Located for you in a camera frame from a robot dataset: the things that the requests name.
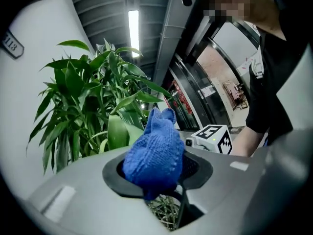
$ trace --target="wall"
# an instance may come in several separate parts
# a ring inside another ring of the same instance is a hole
[[[250,40],[229,22],[224,23],[213,40],[225,51],[236,67],[257,51]]]
[[[162,99],[162,100],[163,100],[163,102],[158,102],[158,103],[157,103],[158,109],[159,109],[160,111],[163,111],[164,109],[168,108],[167,103],[165,102],[164,95],[163,95],[162,93],[159,93],[159,94],[157,95],[157,97],[158,97],[159,99]],[[180,129],[180,128],[179,128],[179,125],[177,124],[177,122],[175,123],[174,128],[175,128],[175,129]]]
[[[44,81],[53,77],[53,69],[38,72],[52,58],[60,59],[63,49],[56,45],[77,39],[90,43],[83,31],[71,0],[41,0],[24,8],[10,26],[24,46],[24,54],[12,59],[0,49],[0,168],[11,191],[27,198],[53,175],[48,166],[43,175],[41,135],[25,148],[41,103],[38,93],[46,88]],[[73,58],[88,54],[82,49],[65,47]]]

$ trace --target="black shirt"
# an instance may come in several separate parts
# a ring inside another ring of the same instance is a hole
[[[255,132],[265,133],[269,129],[268,144],[292,130],[276,94],[295,69],[306,47],[298,32],[301,23],[292,22],[296,20],[291,10],[280,0],[275,1],[280,9],[279,22],[286,41],[259,30],[264,74],[263,78],[257,79],[250,65],[250,108],[246,119],[246,125]]]

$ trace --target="number label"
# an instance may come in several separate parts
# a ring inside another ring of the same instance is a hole
[[[24,46],[13,36],[10,30],[7,30],[4,35],[2,48],[14,59],[19,58],[24,53]]]

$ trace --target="person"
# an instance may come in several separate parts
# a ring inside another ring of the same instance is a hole
[[[268,145],[292,130],[291,122],[276,94],[286,82],[307,45],[299,36],[302,26],[294,20],[294,10],[283,0],[209,0],[226,16],[257,26],[261,37],[261,75],[250,73],[250,103],[246,126],[233,142],[231,155],[251,156],[268,130]]]

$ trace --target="white cube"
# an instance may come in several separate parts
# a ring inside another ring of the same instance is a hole
[[[191,136],[197,145],[203,145],[212,152],[229,154],[233,147],[226,125],[209,124]]]

